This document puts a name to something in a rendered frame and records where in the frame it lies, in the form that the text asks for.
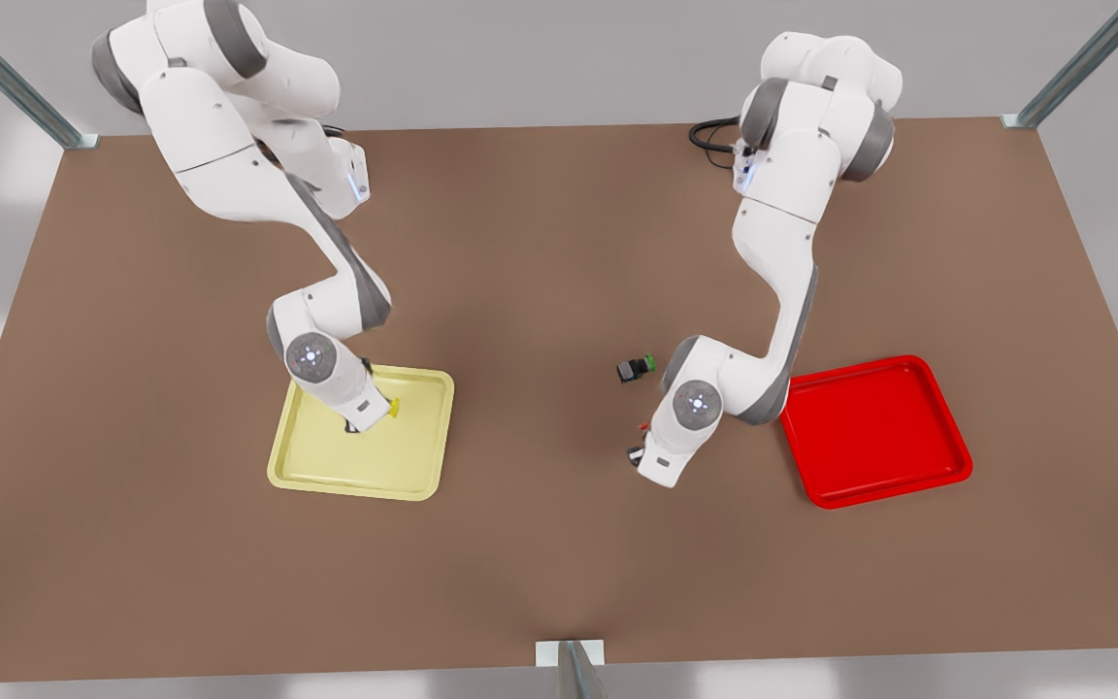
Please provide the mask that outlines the yellow square tray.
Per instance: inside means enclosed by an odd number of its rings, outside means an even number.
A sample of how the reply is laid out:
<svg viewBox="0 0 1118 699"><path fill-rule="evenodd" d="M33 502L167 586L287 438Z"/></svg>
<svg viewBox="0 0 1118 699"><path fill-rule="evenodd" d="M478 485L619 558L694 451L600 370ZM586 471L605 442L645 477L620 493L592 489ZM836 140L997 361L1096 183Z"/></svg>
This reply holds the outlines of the yellow square tray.
<svg viewBox="0 0 1118 699"><path fill-rule="evenodd" d="M274 487L413 503L438 490L452 376L389 363L378 363L375 371L378 388L400 408L363 434L347 433L337 412L296 382L288 386L268 459Z"/></svg>

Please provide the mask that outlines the red square tray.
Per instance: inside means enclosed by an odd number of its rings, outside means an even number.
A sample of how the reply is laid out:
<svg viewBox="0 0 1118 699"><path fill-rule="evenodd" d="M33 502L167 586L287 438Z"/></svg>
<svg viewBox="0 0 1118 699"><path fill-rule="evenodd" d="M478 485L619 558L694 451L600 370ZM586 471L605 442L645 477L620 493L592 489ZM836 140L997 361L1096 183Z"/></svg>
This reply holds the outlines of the red square tray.
<svg viewBox="0 0 1118 699"><path fill-rule="evenodd" d="M918 355L793 378L780 424L805 494L825 510L972 475L970 451Z"/></svg>

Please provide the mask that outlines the silver frame post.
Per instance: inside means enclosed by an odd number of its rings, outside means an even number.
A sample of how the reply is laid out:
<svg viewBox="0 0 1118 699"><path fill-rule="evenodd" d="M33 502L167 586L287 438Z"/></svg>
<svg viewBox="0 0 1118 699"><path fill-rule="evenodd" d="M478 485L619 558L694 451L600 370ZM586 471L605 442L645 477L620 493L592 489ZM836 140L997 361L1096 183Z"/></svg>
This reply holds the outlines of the silver frame post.
<svg viewBox="0 0 1118 699"><path fill-rule="evenodd" d="M18 70L0 54L0 93L22 111L27 119L51 136L63 150L93 150L98 147L98 134L80 132L74 123L61 115L49 100L23 79Z"/></svg>
<svg viewBox="0 0 1118 699"><path fill-rule="evenodd" d="M604 640L550 640L534 645L534 665L555 668L556 699L608 699L596 672L605 663Z"/></svg>
<svg viewBox="0 0 1118 699"><path fill-rule="evenodd" d="M1006 131L1036 131L1115 50L1118 50L1118 8L1024 107L1016 114L1001 115L999 123Z"/></svg>

